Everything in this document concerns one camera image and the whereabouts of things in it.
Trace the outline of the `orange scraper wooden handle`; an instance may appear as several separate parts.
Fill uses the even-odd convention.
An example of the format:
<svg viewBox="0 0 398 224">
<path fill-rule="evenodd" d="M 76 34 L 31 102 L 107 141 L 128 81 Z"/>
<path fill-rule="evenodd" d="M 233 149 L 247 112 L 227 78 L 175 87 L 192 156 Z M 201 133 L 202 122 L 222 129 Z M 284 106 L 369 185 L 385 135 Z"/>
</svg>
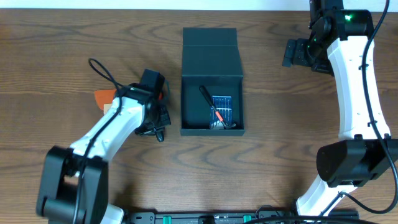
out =
<svg viewBox="0 0 398 224">
<path fill-rule="evenodd" d="M 106 114 L 114 100 L 116 90 L 95 90 L 94 96 L 97 106 Z"/>
</svg>

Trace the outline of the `clear precision screwdriver case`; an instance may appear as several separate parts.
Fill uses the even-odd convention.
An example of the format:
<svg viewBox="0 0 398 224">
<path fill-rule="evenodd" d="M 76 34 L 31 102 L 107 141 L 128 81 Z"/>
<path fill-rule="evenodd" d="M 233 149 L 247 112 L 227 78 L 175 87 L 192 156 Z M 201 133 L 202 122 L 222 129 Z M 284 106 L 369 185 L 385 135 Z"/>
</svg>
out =
<svg viewBox="0 0 398 224">
<path fill-rule="evenodd" d="M 233 106 L 231 96 L 212 96 L 213 104 L 215 108 L 223 118 L 223 121 L 228 127 L 232 127 L 233 122 Z M 210 108 L 210 129 L 223 129 L 222 122 L 217 117 L 213 108 Z"/>
</svg>

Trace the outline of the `small black handled hammer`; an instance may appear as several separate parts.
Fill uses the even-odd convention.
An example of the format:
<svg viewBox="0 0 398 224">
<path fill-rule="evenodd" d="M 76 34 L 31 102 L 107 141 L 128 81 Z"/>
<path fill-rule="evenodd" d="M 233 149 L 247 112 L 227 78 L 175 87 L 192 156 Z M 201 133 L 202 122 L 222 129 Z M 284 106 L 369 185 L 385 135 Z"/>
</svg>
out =
<svg viewBox="0 0 398 224">
<path fill-rule="evenodd" d="M 199 87 L 199 90 L 200 90 L 200 92 L 202 93 L 202 95 L 203 95 L 205 101 L 209 104 L 209 107 L 214 109 L 214 111 L 215 111 L 217 117 L 219 118 L 219 120 L 222 122 L 222 124 L 223 124 L 223 126 L 224 126 L 223 129 L 234 129 L 234 128 L 237 126 L 237 124 L 233 121 L 233 122 L 234 122 L 233 126 L 232 126 L 232 127 L 228 127 L 228 126 L 225 124 L 225 122 L 223 121 L 223 118 L 221 117 L 221 115 L 219 114 L 219 112 L 217 111 L 217 109 L 215 108 L 215 105 L 213 104 L 213 101 L 212 101 L 212 96 L 214 96 L 214 95 L 210 95 L 209 92 L 208 92 L 208 90 L 205 88 L 205 86 L 200 86 L 200 87 Z"/>
</svg>

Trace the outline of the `yellow black screwdriver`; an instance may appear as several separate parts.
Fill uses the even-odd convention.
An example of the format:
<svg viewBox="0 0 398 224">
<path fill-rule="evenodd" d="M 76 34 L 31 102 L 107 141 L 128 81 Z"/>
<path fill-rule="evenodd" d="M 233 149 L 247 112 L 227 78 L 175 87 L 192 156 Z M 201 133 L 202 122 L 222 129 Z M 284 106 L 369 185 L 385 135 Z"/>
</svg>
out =
<svg viewBox="0 0 398 224">
<path fill-rule="evenodd" d="M 163 142 L 164 139 L 165 139 L 165 136 L 164 136 L 164 132 L 163 132 L 163 131 L 157 131 L 156 134 L 155 134 L 155 136 L 156 136 L 158 142 Z"/>
</svg>

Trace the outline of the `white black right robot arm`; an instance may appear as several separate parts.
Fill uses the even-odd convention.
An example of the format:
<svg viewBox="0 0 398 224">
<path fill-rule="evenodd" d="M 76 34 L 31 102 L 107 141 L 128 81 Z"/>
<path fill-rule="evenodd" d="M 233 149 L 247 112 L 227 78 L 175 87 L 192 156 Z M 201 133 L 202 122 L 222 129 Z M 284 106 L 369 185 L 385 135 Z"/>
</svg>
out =
<svg viewBox="0 0 398 224">
<path fill-rule="evenodd" d="M 397 140 L 384 119 L 374 74 L 379 27 L 368 10 L 312 0 L 310 37 L 287 42 L 283 66 L 332 75 L 340 111 L 338 141 L 318 150 L 317 177 L 295 203 L 296 214 L 308 222 L 329 217 L 343 198 L 386 170 L 397 172 Z"/>
</svg>

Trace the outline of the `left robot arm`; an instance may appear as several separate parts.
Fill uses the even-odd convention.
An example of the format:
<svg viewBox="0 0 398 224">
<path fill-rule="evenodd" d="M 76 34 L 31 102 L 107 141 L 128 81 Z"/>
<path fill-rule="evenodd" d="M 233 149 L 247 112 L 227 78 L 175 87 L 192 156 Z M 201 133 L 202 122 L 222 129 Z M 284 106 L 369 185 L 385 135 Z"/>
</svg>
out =
<svg viewBox="0 0 398 224">
<path fill-rule="evenodd" d="M 49 150 L 36 214 L 49 223 L 123 223 L 124 210 L 109 203 L 109 164 L 131 134 L 164 141 L 171 124 L 164 83 L 159 72 L 144 70 L 139 83 L 116 91 L 110 109 L 82 138 Z"/>
</svg>

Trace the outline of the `dark green open box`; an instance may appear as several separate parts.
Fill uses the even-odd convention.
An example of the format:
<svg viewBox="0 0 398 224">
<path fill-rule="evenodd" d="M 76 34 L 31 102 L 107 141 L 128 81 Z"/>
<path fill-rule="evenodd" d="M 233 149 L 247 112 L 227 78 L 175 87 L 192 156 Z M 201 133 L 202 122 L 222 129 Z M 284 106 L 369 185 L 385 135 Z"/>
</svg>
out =
<svg viewBox="0 0 398 224">
<path fill-rule="evenodd" d="M 231 96 L 234 129 L 210 129 L 210 107 L 199 90 Z M 181 129 L 183 136 L 243 136 L 243 67 L 235 28 L 183 28 Z"/>
</svg>

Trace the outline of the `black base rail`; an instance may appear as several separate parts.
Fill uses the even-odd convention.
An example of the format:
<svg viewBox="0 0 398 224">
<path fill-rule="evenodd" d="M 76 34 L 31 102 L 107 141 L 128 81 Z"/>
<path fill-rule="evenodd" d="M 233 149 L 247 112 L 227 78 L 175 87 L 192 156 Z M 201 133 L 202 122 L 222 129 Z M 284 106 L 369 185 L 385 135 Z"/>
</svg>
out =
<svg viewBox="0 0 398 224">
<path fill-rule="evenodd" d="M 240 224 L 259 218 L 291 217 L 291 212 L 266 209 L 238 213 L 154 213 L 136 212 L 124 217 L 122 224 Z"/>
</svg>

